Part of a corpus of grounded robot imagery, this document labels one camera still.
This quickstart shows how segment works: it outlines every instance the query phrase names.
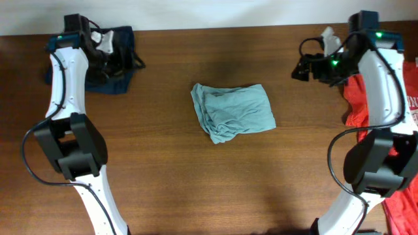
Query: navy blue fabric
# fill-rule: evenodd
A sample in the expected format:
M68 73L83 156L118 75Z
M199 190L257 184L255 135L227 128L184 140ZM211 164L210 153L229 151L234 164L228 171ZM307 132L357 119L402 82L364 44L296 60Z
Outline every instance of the navy blue fabric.
M103 29L103 33L106 33L109 30L113 30L118 34L120 39L120 46L126 46L132 51L135 51L135 38L131 26L116 27L112 29ZM109 81L107 84L102 86L97 86L93 84L86 83L86 91L92 91L96 93L104 93L108 95L119 95L127 93L129 82L133 77L135 70L130 70L124 74L124 78L118 81ZM52 68L48 69L46 73L45 82L47 84L52 83Z

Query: wire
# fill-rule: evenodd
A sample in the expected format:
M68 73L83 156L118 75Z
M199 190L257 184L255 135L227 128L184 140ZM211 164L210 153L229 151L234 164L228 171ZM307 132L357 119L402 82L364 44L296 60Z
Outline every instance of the wire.
M328 146L328 152L327 152L327 162L328 162L328 168L329 171L331 173L332 178L334 179L334 181L338 184L338 186L340 186L346 193L358 198L364 205L364 209L363 209L363 214L361 217L361 220L359 221L359 224L357 225L357 227L355 228L355 230L353 231L353 234L356 234L363 221L366 219L367 216L367 211L368 211L368 207L369 204L367 203L367 201L360 195L358 195L357 193L354 193L353 191L349 190L335 175L334 169L332 167L332 161L331 161L331 153L332 153L332 148L334 147L336 141L338 139L340 139L341 137L345 136L346 134L349 133L356 133L358 131L369 131L369 130L376 130L376 129L386 129L386 128L391 128L395 125L398 125L401 121L403 121L405 119L405 111L406 111L406 103L405 103L405 98L404 98L404 91L402 89L402 85L399 82L398 76L396 75L395 71L391 68L391 65L386 61L386 59L382 56L382 54L379 52L379 50L376 48L376 46L374 45L374 43L364 34L361 32L352 32L348 35L348 37L345 39L345 41L341 44L341 46L332 54L325 56L324 58L321 59L310 59L307 58L303 53L302 53L302 46L305 42L309 41L309 40L316 40L317 38L310 38L310 39L305 39L302 43L300 43L299 46L299 54L304 57L304 59L306 59L309 62L318 62L318 61L325 61L330 59L332 56L335 56L338 51L340 51L341 48L344 47L345 44L347 44L348 40L353 37L354 35L360 35L362 37L364 37L366 39L366 42L369 46L369 48L372 51L375 51L375 53L378 55L379 59L381 59L381 61L383 62L383 64L385 65L385 67L387 68L387 70L389 71L389 73L391 74L391 76L393 77L393 80L395 82L395 86L396 89L399 92L399 97L400 97L400 105L401 105L401 113L399 115L399 117L397 117L395 119L394 122L389 123L389 124L384 124L384 125L374 125L374 126L369 126L369 127L357 127L357 128L352 128L352 129L348 129L346 131L341 132L340 134L337 134L330 142L329 146Z
M91 20L88 20L92 25L94 25L96 28L97 28L97 30L99 30L99 32L100 32L100 41L97 43L97 45L100 45L101 43L102 43L102 41L103 41L103 30L100 28L100 26L98 25L98 24L96 24L95 22L93 22L93 21L91 21Z
M107 212L105 206L102 204L102 202L100 201L99 197L95 194L95 192L93 191L93 189L91 189L91 187L89 185L85 185L83 183L58 183L58 182L48 182L45 180L42 180L41 178L39 178L30 168L30 166L28 165L27 161L26 161L26 156L25 156L25 143L26 140L31 136L31 134L36 131L39 127L42 127L46 122L50 121L63 107L64 101L65 101L65 92L66 92L66 83L65 83L65 68L61 62L61 60L59 60L58 56L55 53L51 53L51 55L55 58L55 60L58 62L59 64L59 69L61 70L62 73L62 77L63 77L63 93L61 96L61 100L59 102L59 104L57 105L57 109L48 117L46 117L44 120L38 122L36 125L34 125L32 128L30 128L26 134L24 135L24 138L22 140L22 145L20 146L20 155L22 157L22 160L24 162L24 165L26 167L26 170L29 172L29 174L32 176L32 178L34 178L36 181L38 181L39 183L43 184L43 185L49 185L49 186L77 186L77 187L83 187L86 190L88 190L91 195L94 197L94 199L97 201L97 203L100 205L101 209L103 210L103 213L106 215L106 218L108 219L108 222L110 224L110 228L112 229L112 232L114 235L116 235L116 231L114 228L114 225L112 223L112 220L109 216L109 213Z

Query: red cloth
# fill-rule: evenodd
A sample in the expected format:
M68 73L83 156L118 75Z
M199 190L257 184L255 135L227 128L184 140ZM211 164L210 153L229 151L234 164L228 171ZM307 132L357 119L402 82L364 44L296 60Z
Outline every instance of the red cloth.
M418 125L418 68L415 63L404 63L404 82L411 114ZM344 97L353 109L347 118L346 125L367 127L366 88L361 75L348 79L347 85L344 87ZM366 131L359 133L357 135L358 141L366 135ZM390 154L396 155L394 149ZM391 234L418 235L418 177L415 177L406 190L395 192L391 198L387 198L383 202L383 207L389 221Z

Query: folded cloth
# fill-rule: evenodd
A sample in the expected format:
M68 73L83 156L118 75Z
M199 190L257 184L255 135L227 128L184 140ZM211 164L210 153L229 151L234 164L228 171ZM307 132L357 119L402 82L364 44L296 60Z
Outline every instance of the folded cloth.
M262 85L228 89L196 84L191 97L201 127L215 144L232 140L237 134L276 128Z
M412 117L418 124L418 68L415 63L404 63L404 82L408 104ZM346 125L354 127L368 126L368 107L366 89L361 75L348 79L344 87L344 97L350 103L353 111L349 114ZM360 142L367 135L367 131L358 134ZM389 153L396 155L394 149ZM393 235L418 234L418 177L402 192L395 192L390 198L383 201L386 218Z

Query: brown tabletop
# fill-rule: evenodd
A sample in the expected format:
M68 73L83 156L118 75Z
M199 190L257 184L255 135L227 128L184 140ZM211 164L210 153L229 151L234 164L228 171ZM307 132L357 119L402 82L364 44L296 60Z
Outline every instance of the brown tabletop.
M338 88L290 78L299 43L326 25L136 32L147 68L126 95L86 93L90 120L108 146L108 180L133 234L249 234L308 228L340 192L326 150L346 127ZM346 24L332 25L345 38ZM406 58L418 52L418 22L384 23L403 33ZM26 172L22 136L44 117L48 35L0 37L0 234L93 234L73 188L47 187ZM308 43L307 52L317 45ZM194 84L262 84L277 128L215 145L201 129ZM334 149L340 179L355 135ZM62 181L31 138L27 157L42 178ZM387 230L381 206L362 228Z

